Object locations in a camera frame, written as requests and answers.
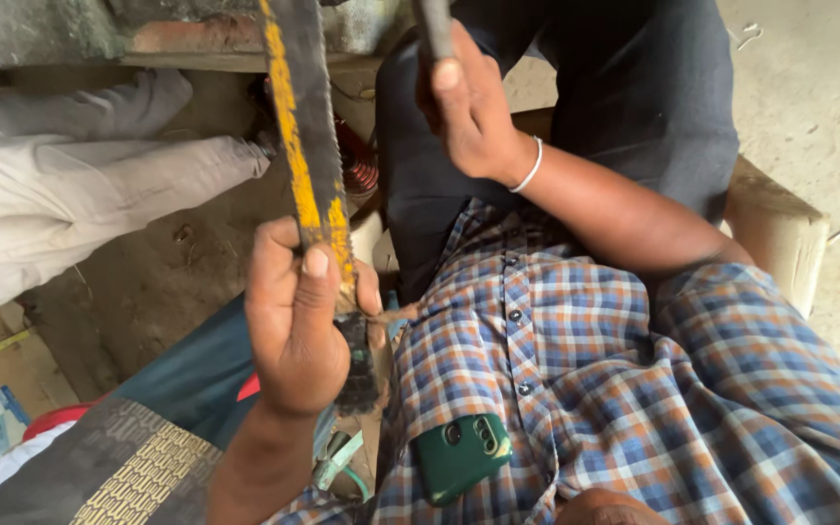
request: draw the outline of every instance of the green smartphone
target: green smartphone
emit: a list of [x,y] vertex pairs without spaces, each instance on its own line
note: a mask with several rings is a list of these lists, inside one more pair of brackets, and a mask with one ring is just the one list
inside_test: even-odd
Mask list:
[[426,497],[445,507],[510,461],[510,438],[495,414],[462,416],[414,440]]

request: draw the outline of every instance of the dark trousers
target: dark trousers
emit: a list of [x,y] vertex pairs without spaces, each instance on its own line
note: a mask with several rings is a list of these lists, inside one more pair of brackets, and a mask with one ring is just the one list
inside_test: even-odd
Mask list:
[[[738,141],[728,34],[714,0],[458,0],[453,16],[502,74],[532,43],[554,66],[556,148],[720,222]],[[408,35],[376,83],[381,190],[405,303],[426,292],[472,197],[508,210],[525,203],[453,166],[416,107],[416,76]]]

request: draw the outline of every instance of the silver bangle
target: silver bangle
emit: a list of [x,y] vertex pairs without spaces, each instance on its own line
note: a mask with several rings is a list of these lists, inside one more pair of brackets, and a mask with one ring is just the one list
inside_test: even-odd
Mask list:
[[526,188],[528,184],[530,184],[531,178],[537,174],[537,170],[540,168],[540,163],[543,161],[543,140],[540,137],[533,136],[534,140],[537,141],[537,163],[534,164],[534,169],[530,170],[530,173],[524,177],[524,182],[521,182],[517,186],[514,186],[510,189],[511,193],[520,193],[521,190]]

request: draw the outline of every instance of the plaid shirt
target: plaid shirt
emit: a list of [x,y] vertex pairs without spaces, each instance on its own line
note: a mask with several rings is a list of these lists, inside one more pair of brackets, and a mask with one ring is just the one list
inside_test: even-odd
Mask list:
[[[553,523],[589,488],[672,523],[840,523],[840,360],[754,267],[663,283],[578,256],[538,210],[473,201],[395,352],[377,495],[274,519]],[[445,508],[411,439],[494,413],[509,464]]]

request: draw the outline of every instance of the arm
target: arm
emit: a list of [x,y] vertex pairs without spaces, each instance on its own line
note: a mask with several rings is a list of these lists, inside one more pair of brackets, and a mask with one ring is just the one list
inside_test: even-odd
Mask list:
[[[316,418],[348,374],[348,345],[332,318],[341,280],[333,249],[313,246],[300,261],[298,245],[289,217],[256,234],[245,317],[262,393],[213,474],[211,525],[262,523],[303,492]],[[380,313],[378,275],[364,264],[358,273],[358,304]]]
[[262,523],[292,502],[310,483],[315,425],[256,402],[213,474],[206,522]]
[[[429,88],[418,85],[420,104],[463,173],[517,186],[537,161],[537,143],[513,128],[494,59],[458,22],[453,41],[455,60],[433,68]],[[702,262],[753,263],[679,203],[550,146],[522,195],[566,224],[592,255],[633,273],[659,278]]]

